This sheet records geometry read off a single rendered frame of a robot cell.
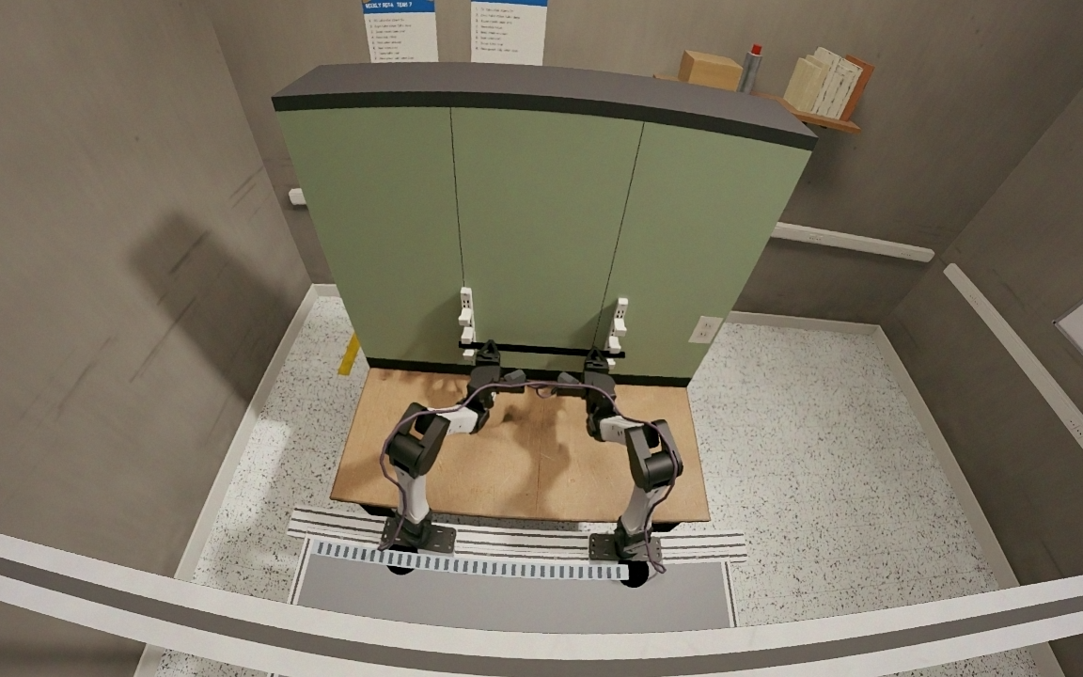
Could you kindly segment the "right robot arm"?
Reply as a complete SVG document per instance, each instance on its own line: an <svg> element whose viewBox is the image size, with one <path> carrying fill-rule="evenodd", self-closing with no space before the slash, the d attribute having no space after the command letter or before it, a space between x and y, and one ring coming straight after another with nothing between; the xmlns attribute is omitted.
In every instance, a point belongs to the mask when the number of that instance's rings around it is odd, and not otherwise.
<svg viewBox="0 0 1083 677"><path fill-rule="evenodd" d="M658 502L658 497L669 487L674 477L677 479L683 472L683 460L678 446L664 419L650 421L657 427L658 430L655 430L648 427L648 424L619 418L618 411L614 411L613 402L606 399L610 396L615 401L618 398L614 390L615 381L609 374L584 372L580 385L593 386L596 390L558 386L557 395L580 396L580 400L586 400L586 413L588 413L586 428L589 437L601 443L615 442L626 446L629 470L635 480L629 505L626 512L619 516L618 528L614 528L614 534L590 534L589 557L603 560L650 561L649 557L643 557L648 556L648 547L644 545L645 520L652 505ZM588 394L585 394L586 391ZM651 453L650 450L656 450L658 443L661 451ZM674 455L669 453L670 451Z"/></svg>

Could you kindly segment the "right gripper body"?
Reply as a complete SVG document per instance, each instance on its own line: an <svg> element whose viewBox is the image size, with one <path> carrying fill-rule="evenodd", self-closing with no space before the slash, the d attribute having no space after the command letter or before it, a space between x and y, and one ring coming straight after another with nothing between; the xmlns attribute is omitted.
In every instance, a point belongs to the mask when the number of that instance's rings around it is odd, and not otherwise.
<svg viewBox="0 0 1083 677"><path fill-rule="evenodd" d="M609 372L609 365L606 363L592 363L584 365L584 372L597 372L597 374L606 374ZM580 374L580 381L583 381L583 374Z"/></svg>

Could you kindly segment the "black long bar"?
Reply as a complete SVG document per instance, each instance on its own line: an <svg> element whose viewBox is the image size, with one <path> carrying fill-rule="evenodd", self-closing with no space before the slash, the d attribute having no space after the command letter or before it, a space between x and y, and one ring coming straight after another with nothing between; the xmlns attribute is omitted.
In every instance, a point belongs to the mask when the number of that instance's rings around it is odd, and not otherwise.
<svg viewBox="0 0 1083 677"><path fill-rule="evenodd" d="M484 342L470 342L470 344L464 344L459 341L459 348L465 350L481 350L484 347ZM551 353L551 354L565 354L565 355L580 355L588 356L590 350L571 350L571 348L556 348L556 347L542 347L542 346L527 346L527 344L495 344L498 351L507 352L521 352L521 353ZM626 359L626 352L610 353L609 351L599 351L604 355L604 359Z"/></svg>

